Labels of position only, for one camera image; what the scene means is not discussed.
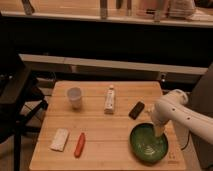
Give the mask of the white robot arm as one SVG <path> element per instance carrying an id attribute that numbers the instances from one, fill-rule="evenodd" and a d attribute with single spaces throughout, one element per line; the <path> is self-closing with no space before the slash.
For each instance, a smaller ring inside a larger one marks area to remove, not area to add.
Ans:
<path id="1" fill-rule="evenodd" d="M 155 101 L 150 113 L 155 136 L 160 137 L 165 125 L 172 120 L 213 145 L 213 118 L 188 109 L 187 102 L 187 94 L 180 89 L 172 90 Z"/>

